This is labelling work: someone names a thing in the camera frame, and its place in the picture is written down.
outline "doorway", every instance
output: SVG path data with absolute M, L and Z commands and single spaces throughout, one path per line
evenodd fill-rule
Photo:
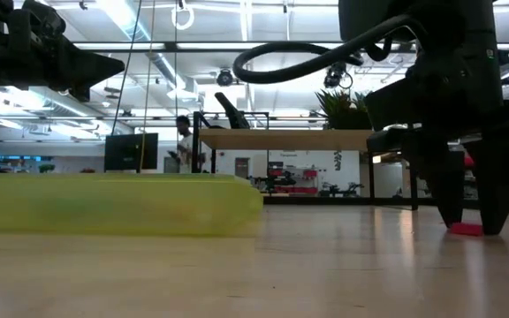
M 235 158 L 235 176 L 248 178 L 248 164 L 250 158 Z

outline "shelf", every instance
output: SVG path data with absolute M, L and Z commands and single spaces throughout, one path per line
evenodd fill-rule
M 200 140 L 212 149 L 367 151 L 368 130 L 202 129 Z

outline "potted plant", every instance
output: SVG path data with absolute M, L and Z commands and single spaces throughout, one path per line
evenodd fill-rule
M 327 118 L 329 129 L 370 130 L 367 107 L 364 103 L 365 94 L 356 93 L 351 99 L 350 93 L 342 91 L 315 93 L 323 114 Z
M 52 172 L 52 171 L 54 171 L 54 168 L 55 168 L 55 165 L 54 165 L 54 164 L 49 164 L 49 163 L 41 164 L 41 165 L 39 166 L 39 172 L 40 172 L 40 173 L 48 173 L 48 172 Z

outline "screen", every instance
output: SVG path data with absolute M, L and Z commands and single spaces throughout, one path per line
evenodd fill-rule
M 105 170 L 138 170 L 141 164 L 142 134 L 109 136 L 105 139 Z M 158 133 L 145 134 L 142 169 L 156 169 Z

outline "white shirt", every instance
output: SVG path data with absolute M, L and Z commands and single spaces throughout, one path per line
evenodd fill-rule
M 186 152 L 178 150 L 178 158 L 180 159 L 180 173 L 192 173 L 192 147 L 194 144 L 194 136 L 190 133 L 187 137 L 182 138 L 178 143 L 179 146 L 186 149 Z

